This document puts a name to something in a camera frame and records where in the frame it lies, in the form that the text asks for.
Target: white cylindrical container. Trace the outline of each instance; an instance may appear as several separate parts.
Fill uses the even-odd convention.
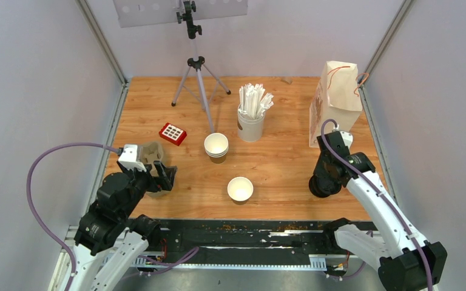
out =
[[[244,177],[233,178],[228,183],[228,195],[231,199],[242,202],[251,197],[254,187],[251,181]]]
[[[259,140],[263,133],[263,120],[265,119],[265,114],[256,120],[244,118],[238,111],[237,115],[238,137],[247,142],[255,142]]]

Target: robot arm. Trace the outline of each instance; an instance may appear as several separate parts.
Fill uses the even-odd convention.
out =
[[[79,221],[76,246],[77,260],[71,291],[113,290],[131,262],[149,243],[160,241],[160,223],[141,215],[129,219],[146,192],[172,190],[177,167],[166,167],[160,161],[153,165],[158,176],[152,176],[152,165],[140,161],[143,148],[126,144],[121,149],[118,165],[122,173],[109,174],[97,190],[97,199]],[[104,259],[112,250],[118,236],[128,228],[122,245],[103,266]],[[61,286],[65,286],[67,274]]]
[[[325,198],[338,193],[342,187],[347,188],[363,205],[381,234],[380,238],[372,238],[350,224],[347,219],[339,219],[325,226],[325,232],[331,232],[330,237],[335,240],[334,245],[356,254],[377,270],[387,290],[422,290],[427,286],[427,276],[419,250],[412,240],[415,238],[427,258],[432,282],[437,284],[447,257],[442,244],[440,242],[430,244],[410,223],[390,198],[374,165],[365,154],[350,154],[349,147],[353,137],[349,133],[335,130],[325,134],[325,139],[341,158],[378,187],[378,192],[361,176],[340,162],[325,146],[321,136],[317,139],[321,154],[314,176],[309,182],[310,191],[315,196]],[[410,235],[405,231],[402,223],[409,227]]]

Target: bag handle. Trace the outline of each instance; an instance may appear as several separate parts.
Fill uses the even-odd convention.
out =
[[[333,79],[333,76],[335,75],[335,73],[337,73],[340,69],[343,69],[343,68],[350,68],[350,67],[351,67],[350,65],[343,65],[343,66],[341,66],[341,67],[334,68],[334,69],[332,69],[331,71],[329,71],[329,72],[328,72],[328,75],[329,75],[331,72],[333,72],[333,71],[335,71],[335,72],[333,73],[333,75],[331,75],[331,78],[329,79],[329,85],[328,85],[328,89],[327,89],[327,90],[329,90],[329,87],[331,86],[331,80]]]
[[[328,90],[329,90],[329,87],[331,87],[331,80],[333,80],[333,76],[335,75],[335,73],[337,73],[340,69],[344,69],[344,68],[350,68],[351,66],[350,65],[343,65],[341,67],[338,67],[338,68],[334,68],[332,69],[331,71],[328,72],[328,75],[335,71],[332,75],[331,75],[331,78],[329,79],[329,85],[328,85]],[[356,86],[356,88],[354,89],[353,93],[356,94],[356,96],[360,97],[360,95],[358,94],[358,92],[356,92],[358,90],[358,88],[360,88],[361,85],[363,85],[363,83],[365,83],[365,81],[367,81],[367,79],[369,78],[369,73],[360,73],[358,76],[356,76],[356,79],[358,80],[358,78],[362,75],[365,75],[365,77],[362,79],[362,81],[358,84],[358,86]]]
[[[362,79],[362,81],[360,82],[360,84],[358,84],[358,86],[356,86],[356,88],[354,89],[353,93],[356,94],[356,96],[360,97],[360,95],[358,94],[358,88],[360,88],[361,85],[363,85],[363,83],[365,83],[365,81],[367,81],[367,78],[369,78],[369,73],[361,73],[359,74],[358,76],[356,76],[356,79],[358,80],[358,78],[362,75],[365,75],[365,77]]]

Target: tripod leg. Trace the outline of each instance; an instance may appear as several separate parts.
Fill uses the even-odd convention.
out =
[[[210,131],[214,133],[214,124],[212,122],[212,116],[210,115],[210,108],[208,106],[208,99],[206,98],[206,91],[204,90],[203,75],[201,69],[197,69],[197,83],[199,84],[199,93],[201,93],[201,100],[204,103],[204,109],[206,110],[206,116],[208,117],[208,123],[210,124]]]
[[[183,75],[183,78],[181,79],[180,86],[178,87],[178,91],[176,92],[176,95],[174,95],[174,99],[172,100],[172,104],[171,104],[173,107],[176,106],[176,102],[178,101],[178,97],[180,96],[181,90],[183,89],[184,82],[189,72],[190,72],[190,66],[188,66],[188,68],[186,69],[186,72]]]
[[[220,80],[219,77],[217,77],[216,74],[214,74],[212,71],[210,71],[210,69],[205,65],[203,64],[204,68],[210,73],[210,75],[212,75],[216,80],[217,82],[224,88],[224,91],[226,91],[226,94],[230,95],[231,94],[231,90],[228,89],[228,87],[222,83],[222,81]]]

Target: white wall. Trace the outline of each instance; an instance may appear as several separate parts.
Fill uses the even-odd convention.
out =
[[[195,22],[200,55],[218,75],[320,76],[330,60],[363,70],[402,2],[248,1],[247,16]],[[193,54],[185,24],[120,28],[112,0],[88,2],[129,78],[183,74]]]
[[[0,1],[0,290],[45,290],[60,247],[33,219],[25,179],[43,151],[103,142],[120,85],[75,1]],[[81,216],[98,149],[47,157],[33,201],[59,236]]]
[[[367,84],[400,206],[466,290],[466,1],[416,1]]]

